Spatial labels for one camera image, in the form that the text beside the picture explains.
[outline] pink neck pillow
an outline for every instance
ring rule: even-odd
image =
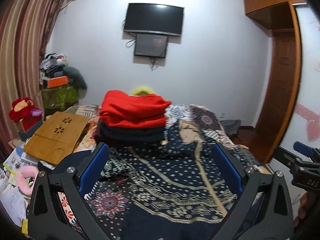
[[[34,178],[36,181],[36,177],[38,175],[39,170],[34,166],[24,166],[20,168],[20,173],[17,174],[17,184],[19,189],[22,191],[22,193],[26,196],[31,196],[33,185],[35,184],[33,182],[32,186],[29,187],[26,178]]]

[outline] pile of clothes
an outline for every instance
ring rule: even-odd
[[[95,140],[109,147],[164,140],[165,109],[171,104],[161,96],[129,96],[108,91],[100,111]]]
[[[62,53],[48,54],[40,63],[40,84],[44,88],[61,85],[75,85],[76,88],[87,89],[79,70],[68,66],[67,57]]]

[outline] red folded cloth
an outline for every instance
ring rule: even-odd
[[[155,94],[136,97],[119,90],[110,90],[102,102],[100,119],[112,127],[164,127],[165,109],[170,104],[170,101]]]

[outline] red plush toy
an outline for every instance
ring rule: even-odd
[[[18,98],[12,102],[9,117],[14,122],[20,122],[26,131],[42,119],[42,110],[35,107],[31,98]]]

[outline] pink heart decal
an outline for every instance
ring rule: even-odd
[[[316,124],[314,120],[307,123],[308,141],[314,142],[320,138],[320,125]]]

